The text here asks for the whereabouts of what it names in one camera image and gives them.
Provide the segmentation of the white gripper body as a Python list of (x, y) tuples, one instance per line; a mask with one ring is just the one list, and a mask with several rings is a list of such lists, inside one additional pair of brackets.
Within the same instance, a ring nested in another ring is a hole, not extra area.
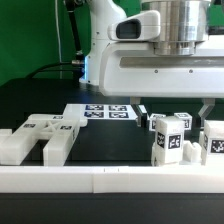
[(224, 40), (199, 43), (192, 56), (157, 56), (148, 42), (111, 44), (99, 89), (107, 96), (224, 98)]

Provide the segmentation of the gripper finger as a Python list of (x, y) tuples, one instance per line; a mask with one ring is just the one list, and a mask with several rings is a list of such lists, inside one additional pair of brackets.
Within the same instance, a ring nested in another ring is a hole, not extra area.
[(147, 111), (142, 107), (140, 102), (141, 102), (140, 97), (130, 98), (131, 106), (137, 115), (137, 126), (146, 128), (147, 127)]
[(214, 98), (203, 98), (202, 99), (203, 106), (198, 112), (198, 115), (200, 117), (200, 126), (204, 127), (204, 122), (207, 118), (207, 116), (210, 114), (210, 112), (213, 110), (215, 106), (215, 99)]

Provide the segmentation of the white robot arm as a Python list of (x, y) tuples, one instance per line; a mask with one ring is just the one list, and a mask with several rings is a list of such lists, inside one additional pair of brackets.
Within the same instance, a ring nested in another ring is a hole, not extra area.
[[(224, 21), (209, 22), (216, 0), (139, 0), (128, 17), (113, 0), (86, 0), (91, 50), (84, 80), (105, 96), (200, 98), (200, 118), (224, 98)], [(224, 19), (224, 0), (221, 0)]]

